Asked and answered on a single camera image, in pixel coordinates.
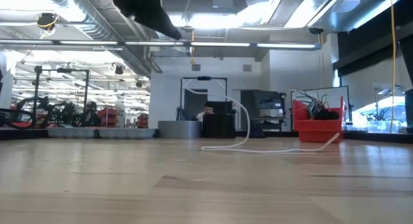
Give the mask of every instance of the ceiling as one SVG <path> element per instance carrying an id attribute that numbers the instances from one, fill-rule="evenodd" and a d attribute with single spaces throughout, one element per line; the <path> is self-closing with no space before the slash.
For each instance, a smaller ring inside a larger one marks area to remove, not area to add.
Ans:
<path id="1" fill-rule="evenodd" d="M 158 39 L 166 40 L 166 36 L 157 33 L 147 27 L 133 22 L 122 16 L 119 10 L 113 5 L 112 0 L 84 0 L 96 12 L 94 19 L 100 21 L 105 26 L 110 28 L 117 40 L 137 40 L 137 39 Z M 272 39 L 282 39 L 284 42 L 300 41 L 314 42 L 317 38 L 308 33 L 306 24 L 299 25 L 293 23 L 293 19 L 299 19 L 309 15 L 309 18 L 319 11 L 319 8 L 326 4 L 332 3 L 332 6 L 326 8 L 326 12 L 312 24 L 313 27 L 323 28 L 325 33 L 349 31 L 354 28 L 363 17 L 371 13 L 372 10 L 381 6 L 386 0 L 278 0 L 275 6 L 275 11 L 271 13 L 272 7 L 276 0 L 268 0 L 267 2 L 256 3 L 251 5 L 251 0 L 161 0 L 163 8 L 169 13 L 173 22 L 182 23 L 184 17 L 184 24 L 194 24 L 196 17 L 202 16 L 204 19 L 196 21 L 196 23 L 203 25 L 201 28 L 195 28 L 193 31 L 181 29 L 183 39 L 193 39 L 194 41 L 227 41 L 227 42 L 267 42 Z M 308 10 L 303 9 L 312 4 Z M 26 4 L 20 5 L 19 8 L 24 8 Z M 34 7 L 33 12 L 17 11 L 16 9 L 0 9 L 1 22 L 22 21 L 34 22 L 34 19 L 39 15 L 39 12 L 46 11 L 41 7 Z M 237 24 L 241 26 L 231 26 L 226 28 L 225 25 L 229 23 L 228 19 L 222 21 L 221 17 L 236 17 Z M 22 33 L 28 38 L 38 38 L 39 29 L 35 25 L 30 26 L 5 26 L 2 24 L 0 28 L 12 28 L 9 31 L 13 34 Z M 214 27 L 219 24 L 224 25 L 223 28 Z M 87 40 L 90 36 L 79 31 L 79 28 L 72 22 L 67 25 L 59 25 L 56 33 L 49 37 L 49 39 L 78 39 Z M 152 48 L 152 53 L 149 48 L 143 46 L 129 46 L 128 50 L 139 58 L 141 65 L 152 66 L 154 62 L 151 57 L 180 57 L 180 56 L 194 56 L 194 57 L 259 57 L 265 53 L 265 50 L 258 48 L 242 48 L 237 50 L 223 50 L 222 48 L 206 47 L 196 48 L 193 52 L 191 49 L 171 49 L 171 48 Z M 150 70 L 136 69 L 136 66 L 131 66 L 137 74 L 149 76 Z"/>

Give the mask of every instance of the wooden floor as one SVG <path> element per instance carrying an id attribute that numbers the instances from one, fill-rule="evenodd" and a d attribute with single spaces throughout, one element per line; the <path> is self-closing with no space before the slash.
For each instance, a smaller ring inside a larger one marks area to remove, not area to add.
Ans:
<path id="1" fill-rule="evenodd" d="M 0 223 L 413 223 L 413 146 L 234 141 L 0 141 Z"/>

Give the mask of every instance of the person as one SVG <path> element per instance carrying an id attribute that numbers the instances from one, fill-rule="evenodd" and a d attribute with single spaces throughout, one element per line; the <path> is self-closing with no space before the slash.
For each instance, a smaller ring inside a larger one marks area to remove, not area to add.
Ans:
<path id="1" fill-rule="evenodd" d="M 213 109 L 208 103 L 205 103 L 204 112 L 200 112 L 200 113 L 196 116 L 196 119 L 197 119 L 198 121 L 202 122 L 202 121 L 203 121 L 203 118 L 204 118 L 204 114 L 213 114 L 213 113 L 214 113 L 214 109 Z"/>

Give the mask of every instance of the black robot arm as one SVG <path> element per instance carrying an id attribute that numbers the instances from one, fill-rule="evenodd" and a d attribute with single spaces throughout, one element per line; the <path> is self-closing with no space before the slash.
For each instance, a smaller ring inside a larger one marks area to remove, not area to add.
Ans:
<path id="1" fill-rule="evenodd" d="M 179 40 L 179 30 L 172 24 L 161 7 L 161 0 L 114 0 L 114 4 L 126 17 L 135 17 L 135 22 Z"/>
<path id="2" fill-rule="evenodd" d="M 18 104 L 16 105 L 17 110 L 21 110 L 21 109 L 24 107 L 24 105 L 26 104 L 26 102 L 31 102 L 31 101 L 34 101 L 34 97 L 26 98 L 26 99 L 21 100 L 21 101 L 18 102 Z"/>

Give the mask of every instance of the ceiling duct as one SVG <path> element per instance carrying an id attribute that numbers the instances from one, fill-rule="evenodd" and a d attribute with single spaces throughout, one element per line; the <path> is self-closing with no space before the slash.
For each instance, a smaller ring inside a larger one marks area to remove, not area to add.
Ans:
<path id="1" fill-rule="evenodd" d="M 162 0 L 168 13 L 183 13 L 188 0 Z M 246 0 L 190 0 L 187 12 L 235 14 L 247 7 Z"/>
<path id="2" fill-rule="evenodd" d="M 121 36 L 108 24 L 106 19 L 96 10 L 89 0 L 50 0 L 62 8 L 68 8 L 75 5 L 80 8 L 85 14 L 85 23 L 93 23 L 94 25 L 76 26 L 80 31 L 96 41 L 117 41 L 122 40 Z M 127 47 L 120 52 L 113 54 L 121 57 L 124 62 L 138 75 L 150 77 L 151 67 L 149 67 L 144 59 L 133 54 Z M 158 66 L 153 66 L 154 70 L 160 70 Z"/>

